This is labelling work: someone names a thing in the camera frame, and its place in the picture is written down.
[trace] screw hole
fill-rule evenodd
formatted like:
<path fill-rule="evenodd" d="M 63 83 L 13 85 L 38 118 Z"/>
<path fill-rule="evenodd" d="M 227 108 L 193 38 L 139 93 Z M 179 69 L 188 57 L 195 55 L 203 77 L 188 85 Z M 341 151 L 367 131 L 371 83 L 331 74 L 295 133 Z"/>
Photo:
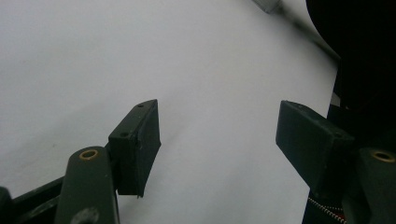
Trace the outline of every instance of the screw hole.
<path fill-rule="evenodd" d="M 396 159 L 385 151 L 372 151 L 371 155 L 379 161 L 396 162 Z"/>
<path fill-rule="evenodd" d="M 98 155 L 98 153 L 99 152 L 95 149 L 89 149 L 89 150 L 81 152 L 81 154 L 79 154 L 79 158 L 84 161 L 89 161 L 89 160 L 94 159 Z"/>

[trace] white paper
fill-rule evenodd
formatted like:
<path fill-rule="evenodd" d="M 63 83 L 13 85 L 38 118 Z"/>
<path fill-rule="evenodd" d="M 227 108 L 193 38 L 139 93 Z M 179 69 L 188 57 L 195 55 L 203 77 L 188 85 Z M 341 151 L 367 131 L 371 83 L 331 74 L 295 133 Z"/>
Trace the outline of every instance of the white paper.
<path fill-rule="evenodd" d="M 119 197 L 121 223 L 301 223 L 308 187 L 276 146 L 278 109 L 326 115 L 335 66 L 291 24 L 248 0 L 2 1 L 0 34 L 13 197 L 158 99 L 163 145 L 145 197 Z"/>

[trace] metal chain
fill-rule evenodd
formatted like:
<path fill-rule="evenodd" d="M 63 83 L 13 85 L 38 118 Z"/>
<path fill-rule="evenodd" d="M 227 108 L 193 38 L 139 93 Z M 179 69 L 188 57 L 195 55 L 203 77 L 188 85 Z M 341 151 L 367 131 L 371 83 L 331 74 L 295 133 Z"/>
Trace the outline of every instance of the metal chain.
<path fill-rule="evenodd" d="M 315 200 L 308 198 L 308 201 L 311 202 L 314 206 L 316 206 L 318 209 L 322 210 L 322 212 L 324 212 L 325 214 L 327 214 L 328 216 L 334 218 L 335 220 L 337 220 L 338 222 L 342 223 L 342 224 L 347 224 L 347 222 L 337 216 L 335 213 L 333 213 L 332 211 L 330 211 L 328 208 L 326 208 L 326 206 L 321 205 L 320 203 L 315 202 Z"/>
<path fill-rule="evenodd" d="M 330 206 L 325 206 L 325 205 L 322 205 L 322 206 L 327 208 L 327 209 L 329 209 L 329 210 L 333 210 L 333 211 L 336 211 L 336 212 L 344 212 L 344 210 L 342 208 L 340 208 L 340 207 L 330 207 Z"/>

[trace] white surface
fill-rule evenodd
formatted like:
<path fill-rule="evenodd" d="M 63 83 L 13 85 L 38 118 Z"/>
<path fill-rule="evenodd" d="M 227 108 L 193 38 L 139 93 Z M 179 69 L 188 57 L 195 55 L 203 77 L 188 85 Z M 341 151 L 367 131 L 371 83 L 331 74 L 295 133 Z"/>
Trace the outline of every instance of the white surface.
<path fill-rule="evenodd" d="M 119 197 L 121 223 L 301 223 L 308 187 L 276 146 L 279 104 L 325 115 L 335 68 L 290 24 L 248 0 L 3 0 L 0 35 L 13 197 L 157 98 L 163 146 L 145 197 Z"/>

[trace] dark object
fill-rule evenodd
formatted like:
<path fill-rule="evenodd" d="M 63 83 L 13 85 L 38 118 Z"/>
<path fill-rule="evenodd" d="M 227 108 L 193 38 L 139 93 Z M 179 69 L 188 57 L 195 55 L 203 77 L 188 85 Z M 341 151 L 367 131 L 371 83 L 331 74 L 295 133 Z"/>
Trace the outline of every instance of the dark object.
<path fill-rule="evenodd" d="M 367 134 L 370 127 L 354 125 L 370 117 L 345 123 L 350 111 L 340 110 L 329 117 L 355 140 L 310 108 L 281 103 L 276 143 L 312 191 L 303 223 L 346 223 L 343 215 L 348 224 L 396 223 L 396 154 L 389 151 L 396 132 L 378 123 L 376 134 Z"/>
<path fill-rule="evenodd" d="M 111 156 L 120 162 L 118 193 L 143 197 L 161 145 L 157 102 L 135 106 L 111 133 L 108 142 Z"/>
<path fill-rule="evenodd" d="M 317 197 L 339 197 L 343 158 L 354 138 L 312 109 L 282 101 L 276 143 Z"/>
<path fill-rule="evenodd" d="M 341 57 L 342 107 L 392 119 L 396 107 L 396 5 L 391 0 L 306 0 L 323 39 Z"/>
<path fill-rule="evenodd" d="M 66 175 L 11 200 L 0 187 L 0 223 L 119 223 L 119 194 L 143 196 L 161 146 L 158 103 L 135 106 L 106 147 L 73 154 Z"/>
<path fill-rule="evenodd" d="M 119 223 L 110 159 L 104 147 L 87 147 L 70 157 L 55 223 L 66 220 L 70 224 Z"/>

